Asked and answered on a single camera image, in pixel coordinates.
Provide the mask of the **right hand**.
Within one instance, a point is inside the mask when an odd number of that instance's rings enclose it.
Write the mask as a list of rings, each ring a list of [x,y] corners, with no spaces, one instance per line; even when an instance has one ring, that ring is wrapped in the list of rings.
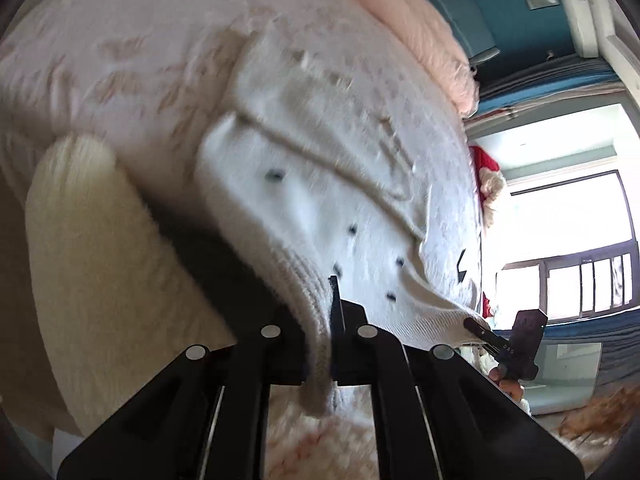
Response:
[[[488,378],[515,403],[520,403],[524,398],[522,385],[513,379],[506,379],[499,367],[494,367],[488,374]]]

